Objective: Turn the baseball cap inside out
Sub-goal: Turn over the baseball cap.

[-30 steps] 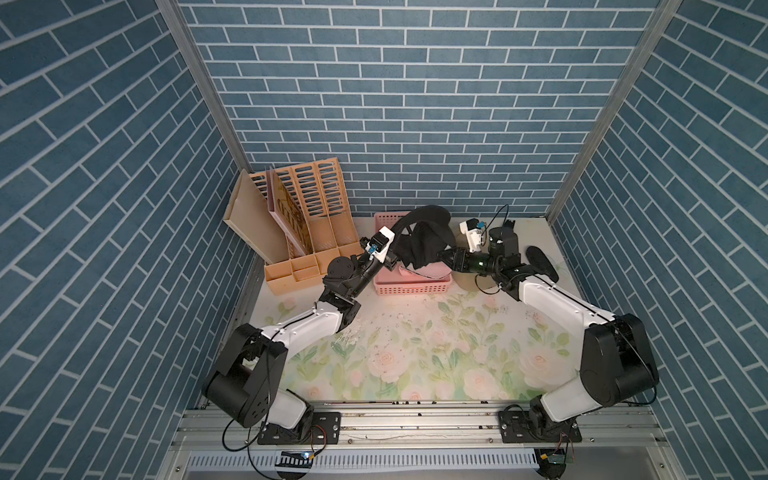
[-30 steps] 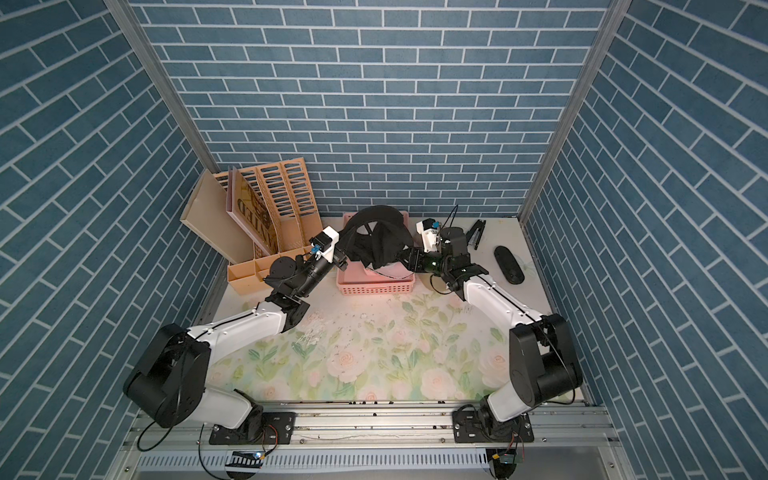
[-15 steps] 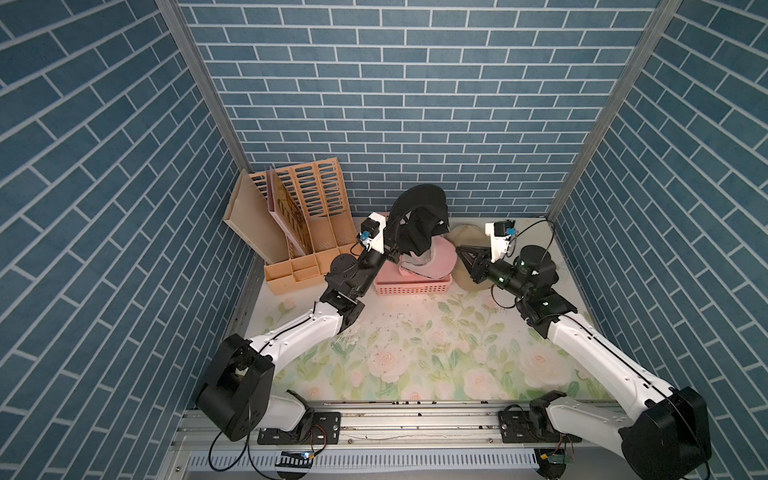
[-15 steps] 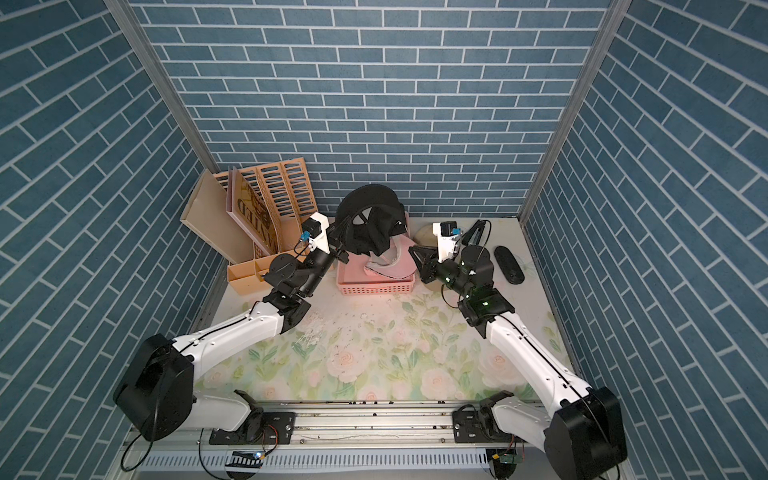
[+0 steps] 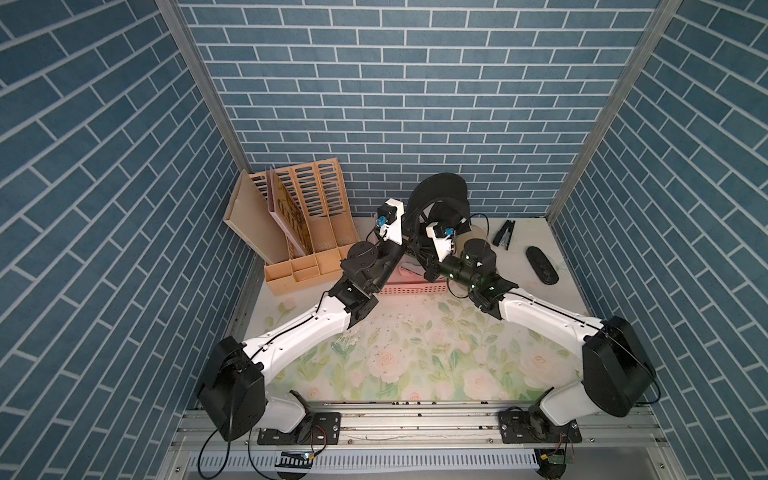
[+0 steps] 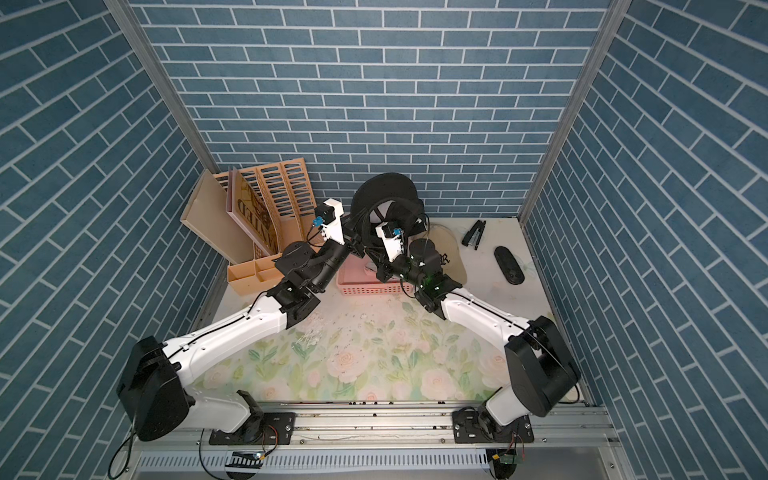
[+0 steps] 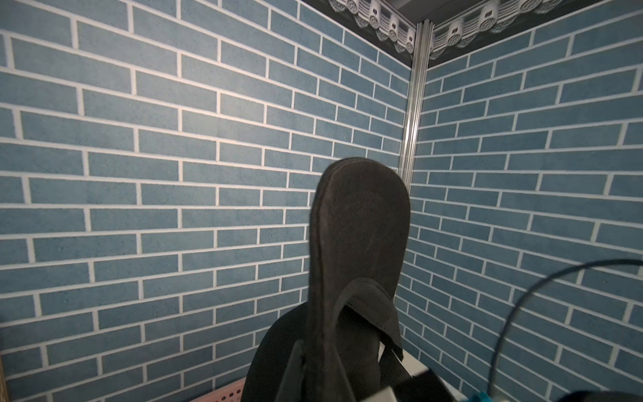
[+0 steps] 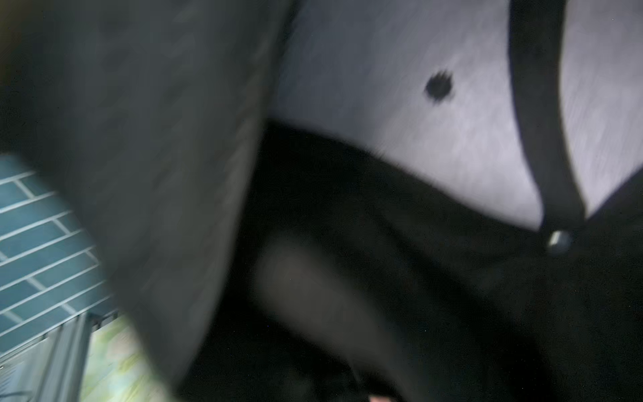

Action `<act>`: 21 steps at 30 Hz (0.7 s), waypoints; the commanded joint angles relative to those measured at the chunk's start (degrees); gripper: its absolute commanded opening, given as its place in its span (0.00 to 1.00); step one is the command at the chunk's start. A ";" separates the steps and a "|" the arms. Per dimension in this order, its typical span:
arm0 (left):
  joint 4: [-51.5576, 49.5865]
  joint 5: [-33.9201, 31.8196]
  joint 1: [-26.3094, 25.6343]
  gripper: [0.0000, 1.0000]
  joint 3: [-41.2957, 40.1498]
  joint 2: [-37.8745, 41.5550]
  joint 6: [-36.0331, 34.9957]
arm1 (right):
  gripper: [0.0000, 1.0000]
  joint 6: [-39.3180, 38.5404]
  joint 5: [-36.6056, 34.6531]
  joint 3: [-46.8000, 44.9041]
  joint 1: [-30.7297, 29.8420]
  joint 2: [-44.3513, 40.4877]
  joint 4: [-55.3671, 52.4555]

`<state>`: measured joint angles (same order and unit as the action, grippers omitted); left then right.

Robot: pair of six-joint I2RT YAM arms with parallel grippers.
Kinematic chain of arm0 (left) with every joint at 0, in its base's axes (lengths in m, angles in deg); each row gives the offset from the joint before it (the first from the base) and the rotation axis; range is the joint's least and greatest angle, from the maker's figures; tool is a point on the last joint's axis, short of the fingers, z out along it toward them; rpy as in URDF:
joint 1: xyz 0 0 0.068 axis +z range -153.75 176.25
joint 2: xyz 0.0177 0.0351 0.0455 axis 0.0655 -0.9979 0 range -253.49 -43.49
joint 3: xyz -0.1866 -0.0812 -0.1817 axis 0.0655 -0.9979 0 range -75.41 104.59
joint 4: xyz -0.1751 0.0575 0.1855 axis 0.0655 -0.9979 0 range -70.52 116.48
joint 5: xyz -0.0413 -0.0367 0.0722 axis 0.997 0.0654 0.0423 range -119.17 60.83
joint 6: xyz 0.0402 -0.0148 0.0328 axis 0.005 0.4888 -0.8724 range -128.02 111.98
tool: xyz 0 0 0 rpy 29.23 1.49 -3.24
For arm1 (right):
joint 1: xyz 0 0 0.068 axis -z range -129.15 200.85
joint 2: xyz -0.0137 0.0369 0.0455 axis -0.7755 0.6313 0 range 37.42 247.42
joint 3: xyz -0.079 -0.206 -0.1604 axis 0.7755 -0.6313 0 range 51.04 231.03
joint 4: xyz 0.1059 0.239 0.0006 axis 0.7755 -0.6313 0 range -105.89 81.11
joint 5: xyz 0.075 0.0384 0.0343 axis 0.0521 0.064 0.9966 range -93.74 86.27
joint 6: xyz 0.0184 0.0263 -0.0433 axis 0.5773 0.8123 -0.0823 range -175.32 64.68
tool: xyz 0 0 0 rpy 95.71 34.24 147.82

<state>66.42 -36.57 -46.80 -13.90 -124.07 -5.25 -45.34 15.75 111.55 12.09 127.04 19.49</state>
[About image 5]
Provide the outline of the beige baseball cap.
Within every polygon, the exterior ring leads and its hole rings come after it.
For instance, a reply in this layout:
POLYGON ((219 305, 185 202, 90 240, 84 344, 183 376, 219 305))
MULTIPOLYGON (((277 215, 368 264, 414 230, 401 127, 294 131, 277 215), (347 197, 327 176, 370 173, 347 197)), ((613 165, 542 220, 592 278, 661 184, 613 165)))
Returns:
POLYGON ((479 256, 484 251, 489 250, 490 244, 487 241, 486 233, 486 229, 482 226, 471 225, 467 232, 456 238, 456 254, 458 256, 479 256))

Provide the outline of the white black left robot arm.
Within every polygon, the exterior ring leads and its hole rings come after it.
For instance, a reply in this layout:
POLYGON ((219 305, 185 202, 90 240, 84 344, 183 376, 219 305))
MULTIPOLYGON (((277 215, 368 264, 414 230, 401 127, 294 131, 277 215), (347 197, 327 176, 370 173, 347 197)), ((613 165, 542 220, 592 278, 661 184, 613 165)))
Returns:
POLYGON ((277 397, 269 383, 298 357, 362 321, 377 305, 409 246, 400 220, 376 221, 378 242, 358 242, 341 261, 342 277, 317 304, 284 325, 246 341, 228 336, 216 344, 203 368, 197 399, 227 442, 254 429, 302 440, 312 414, 298 393, 277 397))

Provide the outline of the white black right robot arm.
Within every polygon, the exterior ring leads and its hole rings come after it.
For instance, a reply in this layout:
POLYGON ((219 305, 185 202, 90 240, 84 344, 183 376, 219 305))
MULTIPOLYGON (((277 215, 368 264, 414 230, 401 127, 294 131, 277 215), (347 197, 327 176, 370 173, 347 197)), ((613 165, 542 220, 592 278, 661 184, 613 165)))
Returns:
POLYGON ((521 325, 553 341, 582 362, 582 376, 551 388, 530 408, 542 425, 564 426, 603 412, 626 416, 650 388, 656 372, 628 321, 599 320, 545 302, 503 278, 496 254, 482 239, 471 239, 460 254, 453 239, 430 240, 419 254, 425 277, 446 278, 467 289, 469 300, 483 313, 521 325))

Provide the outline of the black baseball cap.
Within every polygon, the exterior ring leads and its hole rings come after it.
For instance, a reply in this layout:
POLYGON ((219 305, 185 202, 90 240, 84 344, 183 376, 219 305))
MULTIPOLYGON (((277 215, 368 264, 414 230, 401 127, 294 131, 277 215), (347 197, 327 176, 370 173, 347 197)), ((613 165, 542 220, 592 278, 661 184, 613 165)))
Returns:
POLYGON ((425 228, 432 222, 440 222, 455 228, 456 237, 469 230, 470 217, 468 188, 465 180, 455 173, 443 172, 422 181, 411 193, 403 219, 419 218, 421 221, 422 245, 420 255, 415 258, 422 266, 428 256, 436 256, 432 241, 425 228))

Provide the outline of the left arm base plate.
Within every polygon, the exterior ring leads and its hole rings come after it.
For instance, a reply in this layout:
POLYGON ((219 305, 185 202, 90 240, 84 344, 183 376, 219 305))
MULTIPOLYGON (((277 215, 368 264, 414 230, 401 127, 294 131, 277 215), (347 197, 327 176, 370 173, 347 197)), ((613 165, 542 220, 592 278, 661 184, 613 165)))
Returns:
POLYGON ((262 429, 258 434, 260 446, 293 445, 337 445, 339 442, 341 414, 338 412, 319 412, 307 414, 300 423, 289 432, 277 429, 262 429))

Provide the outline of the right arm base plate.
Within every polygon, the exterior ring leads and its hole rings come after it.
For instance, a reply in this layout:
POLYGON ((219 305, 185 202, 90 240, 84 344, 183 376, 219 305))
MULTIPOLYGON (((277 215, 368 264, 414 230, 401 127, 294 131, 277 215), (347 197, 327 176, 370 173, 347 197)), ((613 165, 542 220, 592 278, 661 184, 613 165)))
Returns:
POLYGON ((540 413, 510 408, 497 413, 500 435, 504 444, 578 444, 582 435, 576 421, 558 426, 540 413))

